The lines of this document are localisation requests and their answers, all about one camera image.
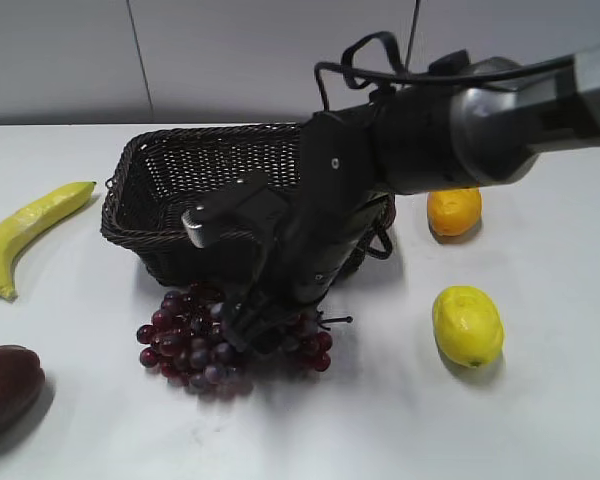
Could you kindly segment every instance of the white wall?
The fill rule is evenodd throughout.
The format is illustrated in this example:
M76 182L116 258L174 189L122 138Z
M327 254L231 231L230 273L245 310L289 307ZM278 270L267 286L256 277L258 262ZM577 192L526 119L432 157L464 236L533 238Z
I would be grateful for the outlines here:
M132 0L156 121L305 118L321 108L313 65L364 35L403 41L413 0ZM385 68L379 47L364 65ZM330 82L334 106L364 94Z
M305 118L313 64L380 29L404 45L413 1L129 0L138 48L126 0L0 0L0 124ZM423 0L417 38L416 68L462 47L541 60L600 41L600 0Z
M413 67L468 48L522 63L600 42L600 0L423 0Z
M0 124L150 120L125 0L0 0Z

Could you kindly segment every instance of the grape stem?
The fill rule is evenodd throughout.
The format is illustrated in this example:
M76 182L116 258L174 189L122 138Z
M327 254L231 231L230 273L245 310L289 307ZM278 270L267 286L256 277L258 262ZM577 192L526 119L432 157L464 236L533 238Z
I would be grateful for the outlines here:
M327 320L318 320L318 326L324 330L327 331L331 331L331 328L329 327L325 327L325 325L330 324L330 323L351 323L353 322L353 317L351 316L347 316L347 317L339 317L339 318L328 318Z

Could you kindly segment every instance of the basket rim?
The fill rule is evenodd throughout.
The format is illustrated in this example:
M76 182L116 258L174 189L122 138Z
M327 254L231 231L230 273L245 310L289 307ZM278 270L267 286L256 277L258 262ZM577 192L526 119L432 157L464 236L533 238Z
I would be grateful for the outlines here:
M271 128L272 130L297 131L302 127L300 123L249 123L231 126L209 126L192 128L159 129L136 135L124 146L118 164L113 175L105 181L107 193L102 205L102 223L100 232L109 242L133 250L157 251L166 247L173 247L183 241L188 242L188 235L183 230L136 230L125 228L120 225L117 214L120 208L120 196L125 182L127 181L129 169L135 158L135 153L141 149L142 144L155 140L156 138L177 137L186 134L216 135L249 133L250 129L259 131Z

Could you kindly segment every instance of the orange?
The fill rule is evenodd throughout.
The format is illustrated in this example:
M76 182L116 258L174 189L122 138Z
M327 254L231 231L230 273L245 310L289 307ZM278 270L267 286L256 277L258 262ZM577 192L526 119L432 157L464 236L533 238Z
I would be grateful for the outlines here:
M427 198L429 224L438 235L455 237L473 227L482 215L477 188L432 192Z

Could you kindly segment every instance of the robotic arm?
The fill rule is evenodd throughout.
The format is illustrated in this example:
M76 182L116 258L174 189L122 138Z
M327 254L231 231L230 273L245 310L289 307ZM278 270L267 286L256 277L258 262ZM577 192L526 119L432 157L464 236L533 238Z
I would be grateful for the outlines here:
M394 74L352 67L372 39ZM322 70L377 89L364 105L330 111ZM388 195L512 183L542 152L600 146L600 47L526 67L500 57L471 64L460 51L411 74L395 38L380 32L340 64L318 63L316 79L325 110L302 128L296 195L280 197L252 172L183 216L200 248L237 235L260 246L252 282L221 312L239 350L270 353L286 323L315 315L360 238L378 227Z

